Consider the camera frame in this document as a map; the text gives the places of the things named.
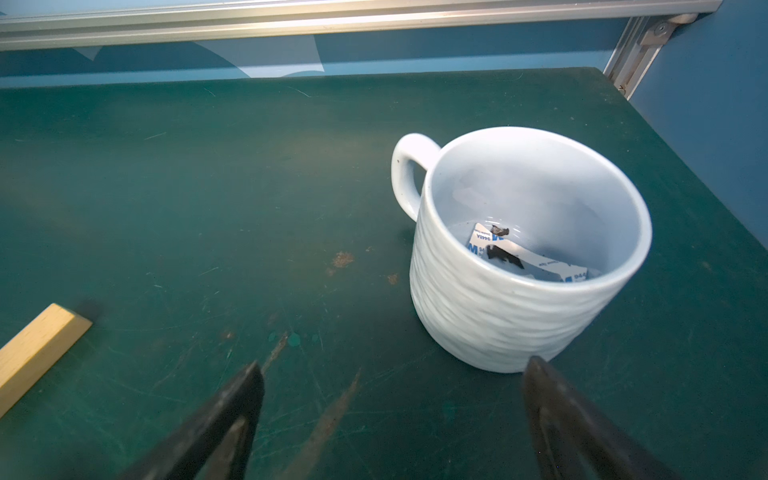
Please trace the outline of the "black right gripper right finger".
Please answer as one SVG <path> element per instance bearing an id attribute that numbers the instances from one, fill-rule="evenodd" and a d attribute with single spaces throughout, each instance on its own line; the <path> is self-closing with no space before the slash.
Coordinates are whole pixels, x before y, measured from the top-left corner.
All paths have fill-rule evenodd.
<path id="1" fill-rule="evenodd" d="M 523 398 L 543 479 L 678 479 L 539 356 L 523 372 Z"/>

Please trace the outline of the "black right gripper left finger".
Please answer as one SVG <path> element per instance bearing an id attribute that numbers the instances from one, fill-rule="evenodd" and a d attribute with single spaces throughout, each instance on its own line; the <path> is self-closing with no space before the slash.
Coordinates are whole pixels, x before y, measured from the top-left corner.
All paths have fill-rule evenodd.
<path id="1" fill-rule="evenodd" d="M 121 479 L 243 479 L 264 397 L 260 365 L 246 365 Z"/>

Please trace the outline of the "wooden block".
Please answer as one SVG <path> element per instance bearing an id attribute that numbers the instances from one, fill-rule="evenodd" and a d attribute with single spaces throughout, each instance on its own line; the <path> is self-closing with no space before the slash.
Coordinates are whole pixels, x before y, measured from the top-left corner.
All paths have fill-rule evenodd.
<path id="1" fill-rule="evenodd" d="M 52 303 L 1 349 L 1 416 L 91 328 L 93 323 Z"/>

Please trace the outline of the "paper scrap inside mug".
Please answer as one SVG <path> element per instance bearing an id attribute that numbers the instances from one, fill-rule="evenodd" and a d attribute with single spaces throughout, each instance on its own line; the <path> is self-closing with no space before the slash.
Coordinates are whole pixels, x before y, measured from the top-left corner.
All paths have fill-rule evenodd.
<path id="1" fill-rule="evenodd" d="M 467 249 L 481 260 L 508 273 L 534 280 L 576 283 L 588 279 L 589 270 L 534 253 L 499 236 L 501 230 L 476 223 L 467 241 Z"/>

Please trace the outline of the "light blue ceramic mug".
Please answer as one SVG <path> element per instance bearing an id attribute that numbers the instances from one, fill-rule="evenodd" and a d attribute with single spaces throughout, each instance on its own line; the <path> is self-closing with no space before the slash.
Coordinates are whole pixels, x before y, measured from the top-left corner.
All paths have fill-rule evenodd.
<path id="1" fill-rule="evenodd" d="M 395 146 L 391 181 L 416 224 L 409 281 L 430 336 L 496 373 L 562 352 L 643 264 L 648 208 L 612 162 L 567 137 L 494 127 Z"/>

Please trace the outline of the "aluminium right frame post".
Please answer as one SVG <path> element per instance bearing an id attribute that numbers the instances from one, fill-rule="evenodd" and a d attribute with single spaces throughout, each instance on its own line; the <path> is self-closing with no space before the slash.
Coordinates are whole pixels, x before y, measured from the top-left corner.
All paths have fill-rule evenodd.
<path id="1" fill-rule="evenodd" d="M 661 49 L 674 32 L 694 23 L 698 14 L 632 17 L 603 71 L 604 76 L 630 100 Z"/>

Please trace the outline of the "aluminium back frame rail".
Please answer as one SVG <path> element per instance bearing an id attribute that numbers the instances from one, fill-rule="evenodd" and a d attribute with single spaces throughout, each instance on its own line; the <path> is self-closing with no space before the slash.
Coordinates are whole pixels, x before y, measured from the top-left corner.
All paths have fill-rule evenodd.
<path id="1" fill-rule="evenodd" d="M 1 17 L 4 51 L 713 13 L 717 1 L 206 1 Z"/>

